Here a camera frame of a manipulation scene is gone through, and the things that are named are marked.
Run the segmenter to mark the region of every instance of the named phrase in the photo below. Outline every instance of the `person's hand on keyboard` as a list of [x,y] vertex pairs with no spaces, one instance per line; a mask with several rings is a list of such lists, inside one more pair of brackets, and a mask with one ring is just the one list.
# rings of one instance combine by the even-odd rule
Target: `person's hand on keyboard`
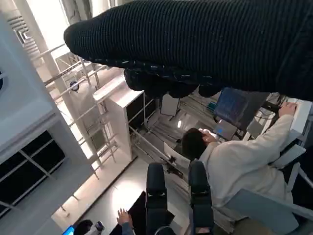
[[281,117],[283,115],[292,115],[293,116],[296,108],[297,108],[296,103],[284,102],[278,111],[279,117]]

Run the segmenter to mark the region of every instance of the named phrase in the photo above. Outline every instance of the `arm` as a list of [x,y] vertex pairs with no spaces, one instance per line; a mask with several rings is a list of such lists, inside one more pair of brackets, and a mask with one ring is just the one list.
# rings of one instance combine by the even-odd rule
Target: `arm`
[[245,146],[254,150],[254,156],[261,157],[264,163],[275,161],[288,137],[292,120],[292,115],[281,116],[267,132],[259,135],[255,140],[246,141]]
[[133,220],[130,214],[124,209],[117,211],[118,218],[116,218],[118,224],[122,226],[122,235],[134,235],[132,227]]
[[134,235],[129,222],[122,224],[122,235]]

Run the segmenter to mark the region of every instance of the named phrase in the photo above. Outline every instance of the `dark hair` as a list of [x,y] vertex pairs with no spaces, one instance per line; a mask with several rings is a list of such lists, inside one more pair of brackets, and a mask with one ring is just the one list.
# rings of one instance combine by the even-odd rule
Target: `dark hair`
[[181,145],[184,156],[191,161],[199,159],[206,149],[203,133],[196,128],[191,128],[184,134]]
[[93,223],[89,219],[79,222],[79,224],[75,228],[74,235],[85,235],[86,233],[89,232],[92,225]]

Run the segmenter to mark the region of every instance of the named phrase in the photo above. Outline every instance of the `hand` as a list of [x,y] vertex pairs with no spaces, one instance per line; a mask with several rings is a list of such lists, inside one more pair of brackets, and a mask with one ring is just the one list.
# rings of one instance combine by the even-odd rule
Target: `hand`
[[295,109],[297,107],[296,103],[291,103],[291,102],[284,102],[281,106],[281,108],[279,109],[279,117],[289,114],[289,115],[294,115],[295,113]]
[[130,227],[133,228],[132,217],[130,214],[127,213],[127,211],[125,211],[125,209],[122,210],[122,208],[120,208],[119,211],[117,211],[117,213],[118,218],[116,218],[116,220],[119,225],[122,226],[122,224],[129,223]]

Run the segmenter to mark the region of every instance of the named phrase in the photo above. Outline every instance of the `air vent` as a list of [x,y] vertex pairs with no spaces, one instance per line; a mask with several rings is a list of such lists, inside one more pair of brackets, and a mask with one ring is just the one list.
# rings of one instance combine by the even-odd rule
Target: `air vent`
[[8,23],[18,37],[20,43],[22,44],[24,50],[27,52],[30,59],[40,54],[35,40],[31,36],[31,32],[28,29],[21,15],[17,15],[9,18]]

